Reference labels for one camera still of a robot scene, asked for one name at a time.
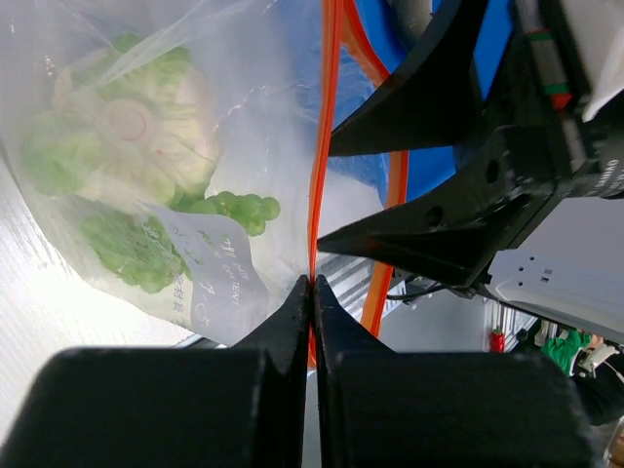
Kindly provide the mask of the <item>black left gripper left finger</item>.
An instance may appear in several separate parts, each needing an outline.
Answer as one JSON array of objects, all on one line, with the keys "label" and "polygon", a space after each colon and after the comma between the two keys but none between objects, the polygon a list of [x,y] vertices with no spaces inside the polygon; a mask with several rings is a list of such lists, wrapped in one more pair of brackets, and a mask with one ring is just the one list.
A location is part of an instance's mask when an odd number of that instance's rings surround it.
[{"label": "black left gripper left finger", "polygon": [[297,467],[310,284],[226,349],[73,348],[42,368],[5,467]]}]

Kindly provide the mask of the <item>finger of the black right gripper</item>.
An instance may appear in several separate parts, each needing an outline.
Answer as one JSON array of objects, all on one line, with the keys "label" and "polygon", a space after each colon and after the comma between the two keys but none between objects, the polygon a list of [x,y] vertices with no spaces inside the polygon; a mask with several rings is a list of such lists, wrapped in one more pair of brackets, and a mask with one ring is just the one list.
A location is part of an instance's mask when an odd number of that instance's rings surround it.
[{"label": "finger of the black right gripper", "polygon": [[522,127],[497,129],[453,177],[321,237],[319,251],[374,259],[445,286],[472,285],[520,228],[527,196],[518,170],[526,136]]}]

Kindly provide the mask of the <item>white green cabbage toy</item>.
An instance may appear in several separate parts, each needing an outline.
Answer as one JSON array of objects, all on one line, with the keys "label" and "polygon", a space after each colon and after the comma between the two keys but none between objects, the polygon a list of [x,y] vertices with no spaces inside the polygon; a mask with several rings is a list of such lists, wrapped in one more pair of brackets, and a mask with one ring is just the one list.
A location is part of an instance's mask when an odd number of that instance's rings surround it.
[{"label": "white green cabbage toy", "polygon": [[142,61],[141,41],[123,34],[58,74],[20,145],[39,193],[126,213],[204,196],[220,158],[209,83],[187,48]]}]

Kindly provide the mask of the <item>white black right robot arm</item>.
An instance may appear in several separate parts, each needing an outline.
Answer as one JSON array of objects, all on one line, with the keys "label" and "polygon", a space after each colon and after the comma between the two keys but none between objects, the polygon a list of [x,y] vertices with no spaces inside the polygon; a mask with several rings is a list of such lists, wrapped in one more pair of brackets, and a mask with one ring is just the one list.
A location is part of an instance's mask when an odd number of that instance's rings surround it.
[{"label": "white black right robot arm", "polygon": [[623,198],[623,5],[510,1],[486,91],[474,52],[485,1],[394,1],[409,52],[331,133],[332,157],[448,147],[454,172],[418,198],[322,236],[366,257],[618,341],[623,274],[585,266],[623,244],[593,229],[548,253],[526,246],[564,201]]}]

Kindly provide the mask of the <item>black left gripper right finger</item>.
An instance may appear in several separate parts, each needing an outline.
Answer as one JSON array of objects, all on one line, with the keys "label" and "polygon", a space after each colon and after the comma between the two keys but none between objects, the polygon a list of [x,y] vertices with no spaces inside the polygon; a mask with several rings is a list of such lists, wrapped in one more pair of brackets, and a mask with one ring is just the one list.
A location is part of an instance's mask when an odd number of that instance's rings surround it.
[{"label": "black left gripper right finger", "polygon": [[538,354],[399,353],[314,283],[326,467],[601,467],[571,381]]}]

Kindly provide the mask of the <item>green grapes toy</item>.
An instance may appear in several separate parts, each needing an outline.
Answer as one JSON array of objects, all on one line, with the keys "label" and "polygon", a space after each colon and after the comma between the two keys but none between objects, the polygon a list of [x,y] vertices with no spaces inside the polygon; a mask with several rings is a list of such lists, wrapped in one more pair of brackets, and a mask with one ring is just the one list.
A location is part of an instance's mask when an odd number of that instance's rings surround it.
[{"label": "green grapes toy", "polygon": [[240,284],[255,276],[250,239],[263,235],[280,213],[279,202],[270,196],[183,193],[172,210],[106,210],[85,217],[79,229],[101,265],[130,287],[156,294],[173,286],[181,298],[186,279],[210,294],[221,293],[217,283],[228,281],[237,304]]}]

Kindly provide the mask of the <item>clear zip bag orange zipper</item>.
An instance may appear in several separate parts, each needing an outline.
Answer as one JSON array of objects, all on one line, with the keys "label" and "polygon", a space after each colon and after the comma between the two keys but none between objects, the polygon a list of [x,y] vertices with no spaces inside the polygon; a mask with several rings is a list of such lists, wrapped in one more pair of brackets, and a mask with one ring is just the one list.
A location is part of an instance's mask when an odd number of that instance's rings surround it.
[{"label": "clear zip bag orange zipper", "polygon": [[406,200],[406,153],[328,154],[389,74],[363,8],[3,2],[2,212],[91,288],[235,343],[318,238]]}]

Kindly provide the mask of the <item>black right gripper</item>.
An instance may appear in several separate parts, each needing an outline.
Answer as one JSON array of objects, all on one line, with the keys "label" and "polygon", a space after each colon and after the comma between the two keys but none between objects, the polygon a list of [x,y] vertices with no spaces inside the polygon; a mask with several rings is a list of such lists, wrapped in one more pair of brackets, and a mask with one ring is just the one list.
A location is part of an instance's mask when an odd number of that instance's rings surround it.
[{"label": "black right gripper", "polygon": [[[381,86],[331,133],[332,157],[454,145],[477,121],[486,1],[444,1]],[[592,109],[570,1],[512,1],[513,24],[471,137],[475,243],[515,249],[567,198],[623,197],[623,92]]]}]

